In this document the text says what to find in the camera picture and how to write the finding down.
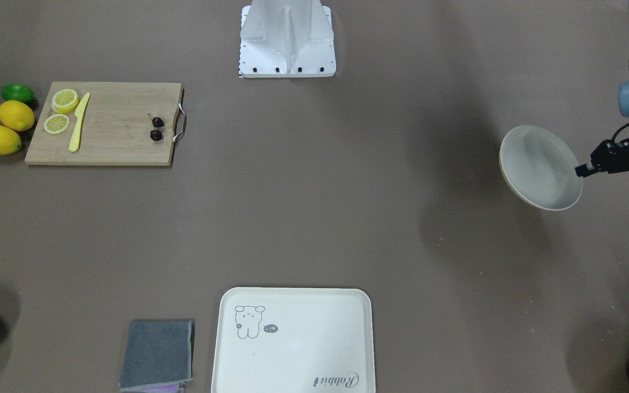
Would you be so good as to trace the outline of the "cream round plate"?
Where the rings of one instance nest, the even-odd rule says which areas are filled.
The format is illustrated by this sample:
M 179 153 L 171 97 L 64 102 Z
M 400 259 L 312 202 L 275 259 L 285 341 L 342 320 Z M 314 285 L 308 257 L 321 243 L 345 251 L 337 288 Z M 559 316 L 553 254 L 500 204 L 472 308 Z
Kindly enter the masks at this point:
M 579 201 L 584 181 L 577 158 L 556 134 L 521 125 L 505 134 L 499 165 L 509 188 L 527 204 L 545 211 L 564 211 Z

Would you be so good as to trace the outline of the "cream rabbit tray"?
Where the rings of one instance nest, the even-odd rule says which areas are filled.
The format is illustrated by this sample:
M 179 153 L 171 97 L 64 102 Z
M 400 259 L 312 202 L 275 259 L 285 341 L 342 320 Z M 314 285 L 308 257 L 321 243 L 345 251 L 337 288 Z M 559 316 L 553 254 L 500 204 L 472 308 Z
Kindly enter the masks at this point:
M 360 289 L 232 288 L 212 392 L 375 392 L 372 304 Z

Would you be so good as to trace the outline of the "grey folded cloth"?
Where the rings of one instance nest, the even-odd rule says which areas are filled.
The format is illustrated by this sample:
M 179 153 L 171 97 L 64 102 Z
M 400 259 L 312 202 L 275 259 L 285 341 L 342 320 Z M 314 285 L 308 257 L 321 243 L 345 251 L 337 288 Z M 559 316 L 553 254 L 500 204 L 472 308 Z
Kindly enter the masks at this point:
M 183 392 L 192 380 L 194 323 L 136 319 L 129 325 L 120 392 Z

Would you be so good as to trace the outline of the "yellow plastic knife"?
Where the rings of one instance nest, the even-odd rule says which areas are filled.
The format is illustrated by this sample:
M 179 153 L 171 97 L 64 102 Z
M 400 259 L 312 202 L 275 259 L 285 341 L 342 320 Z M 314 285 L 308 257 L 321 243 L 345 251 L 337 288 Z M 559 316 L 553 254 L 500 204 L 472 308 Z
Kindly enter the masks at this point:
M 74 115 L 76 120 L 72 131 L 72 137 L 70 137 L 70 142 L 68 144 L 68 150 L 70 152 L 77 152 L 78 149 L 80 149 L 82 126 L 90 97 L 90 92 L 85 93 L 82 96 L 82 99 L 80 99 L 80 101 L 78 102 L 77 107 L 75 108 Z

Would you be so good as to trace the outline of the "bamboo cutting board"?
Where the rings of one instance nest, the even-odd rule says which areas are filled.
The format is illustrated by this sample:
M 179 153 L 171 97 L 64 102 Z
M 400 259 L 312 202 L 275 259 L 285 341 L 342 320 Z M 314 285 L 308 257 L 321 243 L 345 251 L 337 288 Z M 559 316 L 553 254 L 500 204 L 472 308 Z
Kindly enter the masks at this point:
M 82 126 L 81 144 L 70 152 L 68 144 L 75 125 L 60 134 L 48 134 L 43 122 L 53 114 L 55 92 L 72 88 L 80 96 L 90 92 Z M 170 166 L 178 139 L 185 130 L 180 83 L 160 82 L 52 82 L 42 99 L 37 127 L 26 149 L 31 166 Z M 161 117 L 162 141 L 152 141 L 155 129 L 147 114 Z

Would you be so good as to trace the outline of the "lemon slice near lime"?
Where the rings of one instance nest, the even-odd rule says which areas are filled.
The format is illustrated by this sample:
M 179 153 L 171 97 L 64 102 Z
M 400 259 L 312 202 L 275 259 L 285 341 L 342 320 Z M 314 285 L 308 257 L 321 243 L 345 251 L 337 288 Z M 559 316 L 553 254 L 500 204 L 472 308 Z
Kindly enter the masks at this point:
M 57 114 L 69 114 L 77 107 L 79 100 L 77 91 L 64 88 L 53 95 L 51 109 Z

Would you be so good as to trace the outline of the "lemon slice near lemons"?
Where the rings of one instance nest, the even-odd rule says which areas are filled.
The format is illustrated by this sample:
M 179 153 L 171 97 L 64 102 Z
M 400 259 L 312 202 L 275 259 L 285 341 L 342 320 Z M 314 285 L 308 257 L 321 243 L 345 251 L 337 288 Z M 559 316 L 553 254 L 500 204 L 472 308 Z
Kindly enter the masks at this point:
M 71 124 L 72 121 L 68 115 L 53 114 L 43 122 L 43 129 L 48 134 L 57 135 L 67 131 Z

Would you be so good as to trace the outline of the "yellow lemon near lime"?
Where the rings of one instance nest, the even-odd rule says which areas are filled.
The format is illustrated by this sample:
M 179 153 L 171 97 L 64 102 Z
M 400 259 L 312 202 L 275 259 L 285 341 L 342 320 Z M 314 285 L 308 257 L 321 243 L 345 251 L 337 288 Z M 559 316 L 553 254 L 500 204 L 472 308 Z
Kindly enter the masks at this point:
M 0 123 L 16 132 L 25 132 L 35 124 L 35 115 L 27 104 L 6 100 L 0 105 Z

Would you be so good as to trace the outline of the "green lime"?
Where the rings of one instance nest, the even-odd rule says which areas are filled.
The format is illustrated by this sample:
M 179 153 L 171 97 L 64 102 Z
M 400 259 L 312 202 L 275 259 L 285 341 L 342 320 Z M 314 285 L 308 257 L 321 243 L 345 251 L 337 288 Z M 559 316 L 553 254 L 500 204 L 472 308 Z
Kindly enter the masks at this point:
M 37 101 L 37 97 L 32 88 L 20 83 L 8 83 L 1 88 L 1 95 L 4 100 L 17 100 L 23 104 L 31 105 Z

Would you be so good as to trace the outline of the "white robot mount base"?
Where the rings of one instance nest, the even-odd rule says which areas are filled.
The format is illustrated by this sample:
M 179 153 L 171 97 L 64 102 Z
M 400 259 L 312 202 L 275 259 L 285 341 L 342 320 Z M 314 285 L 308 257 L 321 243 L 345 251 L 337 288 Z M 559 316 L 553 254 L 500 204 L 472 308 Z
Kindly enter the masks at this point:
M 320 1 L 253 1 L 240 16 L 239 77 L 336 74 L 332 12 Z

